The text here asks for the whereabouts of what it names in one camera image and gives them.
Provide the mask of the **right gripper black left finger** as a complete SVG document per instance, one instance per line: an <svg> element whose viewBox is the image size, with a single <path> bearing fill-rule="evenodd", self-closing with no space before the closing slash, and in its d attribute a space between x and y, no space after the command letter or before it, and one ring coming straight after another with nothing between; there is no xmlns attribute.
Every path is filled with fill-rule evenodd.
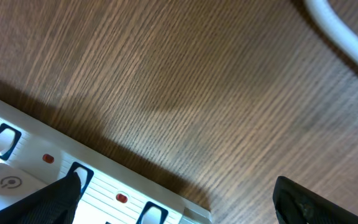
<svg viewBox="0 0 358 224"><path fill-rule="evenodd" d="M80 196L80 178L70 174L0 210L0 224L72 224Z"/></svg>

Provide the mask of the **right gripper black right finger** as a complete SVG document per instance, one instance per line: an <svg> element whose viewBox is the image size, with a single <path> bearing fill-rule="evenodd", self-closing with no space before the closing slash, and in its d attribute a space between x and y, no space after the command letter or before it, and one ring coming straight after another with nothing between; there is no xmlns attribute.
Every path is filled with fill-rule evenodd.
<svg viewBox="0 0 358 224"><path fill-rule="evenodd" d="M358 224L358 216L287 177L279 176L273 191L279 224Z"/></svg>

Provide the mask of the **white power strip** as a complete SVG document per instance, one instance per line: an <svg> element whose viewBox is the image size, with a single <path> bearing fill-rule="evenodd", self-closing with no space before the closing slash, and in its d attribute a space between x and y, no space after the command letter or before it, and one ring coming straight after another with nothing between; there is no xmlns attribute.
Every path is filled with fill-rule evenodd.
<svg viewBox="0 0 358 224"><path fill-rule="evenodd" d="M211 213L0 100L0 223L211 223Z"/></svg>

